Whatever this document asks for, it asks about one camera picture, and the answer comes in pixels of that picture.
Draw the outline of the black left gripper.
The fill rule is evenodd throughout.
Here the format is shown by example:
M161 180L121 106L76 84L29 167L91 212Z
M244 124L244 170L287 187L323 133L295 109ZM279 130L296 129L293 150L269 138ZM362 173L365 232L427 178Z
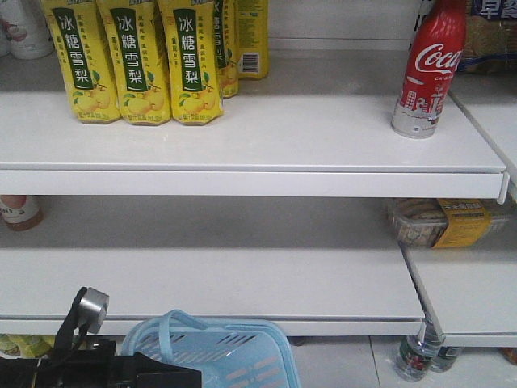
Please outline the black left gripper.
M164 364L141 353L116 356L110 364L107 387L201 387L201 372Z

